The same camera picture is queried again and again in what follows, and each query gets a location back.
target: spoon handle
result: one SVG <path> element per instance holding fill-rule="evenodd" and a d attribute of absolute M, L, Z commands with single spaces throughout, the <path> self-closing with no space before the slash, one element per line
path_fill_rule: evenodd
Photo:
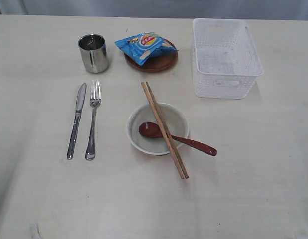
<path fill-rule="evenodd" d="M 198 149 L 201 152 L 204 152 L 204 153 L 209 154 L 211 156 L 216 156 L 217 155 L 217 150 L 215 148 L 210 147 L 209 145 L 206 145 L 204 143 L 200 143 L 200 142 L 188 139 L 188 138 L 180 138 L 180 137 L 173 136 L 173 135 L 172 135 L 172 138 L 174 140 L 180 142 L 180 143 L 184 143 L 184 144 L 186 144 L 186 145 L 188 145 L 190 147 Z"/>

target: butter knife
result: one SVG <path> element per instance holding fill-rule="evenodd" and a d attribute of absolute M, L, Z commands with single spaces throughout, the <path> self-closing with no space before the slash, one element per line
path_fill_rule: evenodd
<path fill-rule="evenodd" d="M 72 133 L 70 137 L 70 143 L 67 153 L 67 159 L 72 159 L 74 148 L 75 148 L 75 142 L 76 142 L 76 136 L 78 135 L 78 128 L 85 98 L 85 92 L 86 92 L 86 83 L 83 83 L 81 87 L 79 88 L 78 95 L 76 97 L 76 105 L 75 105 L 75 118 L 74 118 L 74 124 L 72 128 Z"/>

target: bowl rim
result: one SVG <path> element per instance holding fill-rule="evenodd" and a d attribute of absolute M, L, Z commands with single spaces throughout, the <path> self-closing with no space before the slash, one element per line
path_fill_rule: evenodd
<path fill-rule="evenodd" d="M 172 108 L 176 113 L 178 113 L 180 115 L 180 117 L 182 118 L 184 124 L 185 124 L 185 135 L 184 135 L 184 138 L 188 138 L 189 136 L 189 125 L 188 125 L 188 121 L 187 119 L 185 118 L 184 114 L 179 110 L 177 109 L 176 107 L 170 105 L 170 104 L 167 104 L 167 103 L 162 103 L 162 102 L 158 102 L 159 105 L 165 105 L 169 108 Z M 143 108 L 145 108 L 146 106 L 148 106 L 149 103 L 146 103 L 146 104 L 143 104 L 143 105 L 140 105 L 138 106 L 133 112 L 132 114 L 129 116 L 127 122 L 126 122 L 126 127 L 125 127 L 125 132 L 126 132 L 126 135 L 127 135 L 127 138 L 129 140 L 129 142 L 136 148 L 138 149 L 139 151 L 143 152 L 143 153 L 146 153 L 146 154 L 149 154 L 149 155 L 154 155 L 154 156 L 162 156 L 162 155 L 166 155 L 166 154 L 169 154 L 169 150 L 166 151 L 166 152 L 161 152 L 161 153 L 153 153 L 153 152 L 149 152 L 145 149 L 142 149 L 140 148 L 136 143 L 134 143 L 134 141 L 132 140 L 131 138 L 131 133 L 130 133 L 130 125 L 131 125 L 131 120 L 136 116 L 136 114 L 141 111 Z M 177 149 L 180 148 L 181 146 L 183 145 L 183 143 L 180 143 L 178 146 L 177 146 Z"/>

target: chip bag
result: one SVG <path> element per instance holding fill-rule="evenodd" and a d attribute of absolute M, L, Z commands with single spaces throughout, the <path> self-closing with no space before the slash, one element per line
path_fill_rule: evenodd
<path fill-rule="evenodd" d="M 150 57 L 162 56 L 177 49 L 154 32 L 138 34 L 115 42 L 126 55 L 142 66 Z"/>

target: small wooden tray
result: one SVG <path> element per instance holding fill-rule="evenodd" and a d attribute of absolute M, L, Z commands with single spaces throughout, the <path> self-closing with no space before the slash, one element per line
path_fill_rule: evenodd
<path fill-rule="evenodd" d="M 172 46 L 174 46 L 174 44 L 169 40 L 166 41 Z M 178 52 L 172 52 L 165 56 L 157 56 L 149 58 L 142 66 L 138 65 L 136 62 L 132 60 L 132 58 L 130 58 L 126 54 L 124 54 L 124 56 L 127 62 L 136 70 L 154 73 L 154 72 L 164 71 L 172 67 L 177 62 Z"/>

